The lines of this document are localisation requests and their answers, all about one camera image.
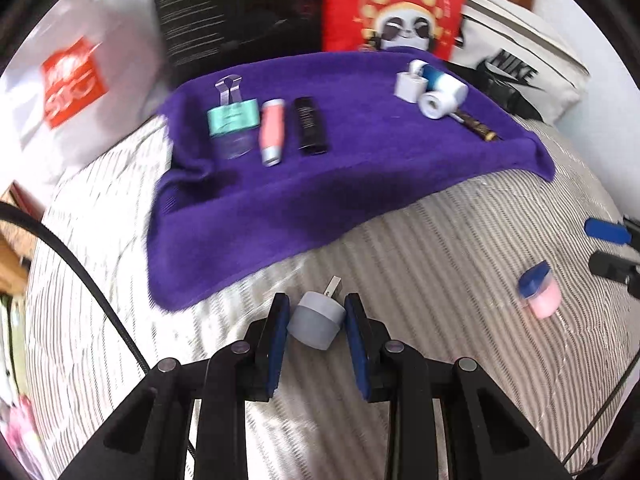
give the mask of red bag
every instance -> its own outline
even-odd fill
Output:
[[[354,50],[374,35],[382,49],[412,46],[449,59],[463,0],[324,0],[324,50]]]

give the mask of pink container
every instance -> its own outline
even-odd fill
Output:
[[[262,105],[260,152],[265,166],[275,166],[282,158],[284,143],[284,100],[272,99]]]
[[[531,267],[520,277],[518,290],[538,319],[551,316],[562,301],[560,287],[546,261]]]

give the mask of white wall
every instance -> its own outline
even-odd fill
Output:
[[[640,91],[618,54],[573,0],[536,0],[533,11],[591,73],[587,95],[558,122],[620,211],[640,218]]]

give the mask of teal label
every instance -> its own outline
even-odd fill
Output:
[[[211,137],[255,128],[260,124],[260,112],[256,99],[212,108],[207,112],[207,117]]]

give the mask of panda face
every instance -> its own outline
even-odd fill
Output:
[[[428,50],[433,37],[431,16],[417,9],[396,9],[393,15],[378,17],[378,34],[382,49],[392,46],[412,46]]]

